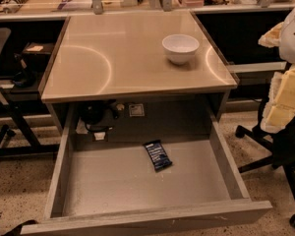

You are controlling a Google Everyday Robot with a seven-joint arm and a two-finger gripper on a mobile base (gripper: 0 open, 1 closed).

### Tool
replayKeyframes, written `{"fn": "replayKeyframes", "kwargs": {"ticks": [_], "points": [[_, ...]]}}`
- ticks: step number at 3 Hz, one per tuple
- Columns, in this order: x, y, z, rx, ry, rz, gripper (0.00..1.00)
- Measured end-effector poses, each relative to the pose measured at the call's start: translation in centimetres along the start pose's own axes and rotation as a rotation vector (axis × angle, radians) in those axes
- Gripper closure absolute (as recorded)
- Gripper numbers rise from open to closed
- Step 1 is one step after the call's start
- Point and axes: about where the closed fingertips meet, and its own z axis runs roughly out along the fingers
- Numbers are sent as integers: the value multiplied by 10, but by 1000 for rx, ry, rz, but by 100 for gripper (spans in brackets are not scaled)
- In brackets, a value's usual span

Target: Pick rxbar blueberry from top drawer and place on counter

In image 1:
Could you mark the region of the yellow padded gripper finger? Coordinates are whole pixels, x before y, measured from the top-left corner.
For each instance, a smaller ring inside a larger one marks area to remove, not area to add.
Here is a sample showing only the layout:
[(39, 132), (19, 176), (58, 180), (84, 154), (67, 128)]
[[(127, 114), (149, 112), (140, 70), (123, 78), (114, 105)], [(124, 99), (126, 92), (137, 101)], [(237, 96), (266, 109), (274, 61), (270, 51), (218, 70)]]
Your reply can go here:
[(284, 73), (274, 73), (268, 98), (261, 128), (268, 133), (278, 133), (295, 117), (295, 65)]
[(268, 30), (260, 37), (260, 39), (258, 40), (258, 44), (267, 48), (278, 47), (280, 44), (280, 33), (282, 26), (283, 23), (279, 23)]

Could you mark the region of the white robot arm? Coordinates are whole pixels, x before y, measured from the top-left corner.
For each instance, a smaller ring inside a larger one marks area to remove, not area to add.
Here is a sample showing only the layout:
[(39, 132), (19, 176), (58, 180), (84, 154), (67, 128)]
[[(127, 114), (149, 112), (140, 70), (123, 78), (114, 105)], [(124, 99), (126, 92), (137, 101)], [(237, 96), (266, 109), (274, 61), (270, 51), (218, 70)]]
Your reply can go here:
[(295, 117), (295, 7), (282, 23), (260, 37), (259, 45), (278, 47), (279, 57), (291, 65), (284, 73), (274, 73), (262, 114), (262, 130), (274, 134)]

